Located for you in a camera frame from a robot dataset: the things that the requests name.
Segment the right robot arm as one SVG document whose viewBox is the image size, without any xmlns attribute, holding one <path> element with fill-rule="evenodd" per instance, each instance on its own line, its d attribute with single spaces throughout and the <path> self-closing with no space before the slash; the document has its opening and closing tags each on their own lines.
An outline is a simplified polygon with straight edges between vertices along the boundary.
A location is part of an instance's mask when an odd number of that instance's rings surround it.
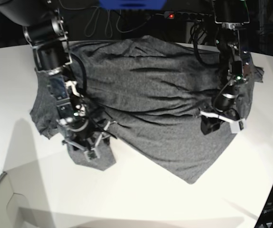
<svg viewBox="0 0 273 228">
<path fill-rule="evenodd" d="M 83 89 L 77 89 L 70 65 L 73 59 L 81 61 L 69 52 L 68 31 L 59 10 L 41 0 L 0 0 L 0 13 L 22 26 L 36 70 L 48 76 L 50 93 L 56 99 L 56 120 L 66 132 L 63 142 L 89 160 L 100 158 L 98 146 L 112 135 L 107 131 L 111 122 L 94 120 L 85 101 L 86 79 Z"/>
</svg>

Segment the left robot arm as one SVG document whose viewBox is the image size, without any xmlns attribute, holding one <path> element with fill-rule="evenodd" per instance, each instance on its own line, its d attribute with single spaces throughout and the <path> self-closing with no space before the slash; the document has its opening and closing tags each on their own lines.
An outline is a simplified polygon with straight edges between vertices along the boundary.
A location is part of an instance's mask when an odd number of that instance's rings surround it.
<svg viewBox="0 0 273 228">
<path fill-rule="evenodd" d="M 232 133 L 244 129 L 245 119 L 236 110 L 236 100 L 240 94 L 239 87 L 247 82 L 242 59 L 247 51 L 241 46 L 240 30 L 250 22 L 248 8 L 244 0 L 212 1 L 216 33 L 214 41 L 219 50 L 219 62 L 205 62 L 198 50 L 199 33 L 205 28 L 202 24 L 194 33 L 193 47 L 198 62 L 207 68 L 216 68 L 221 89 L 212 99 L 211 107 L 200 110 L 201 132 L 208 135 L 220 129 L 222 123 L 230 125 Z"/>
</svg>

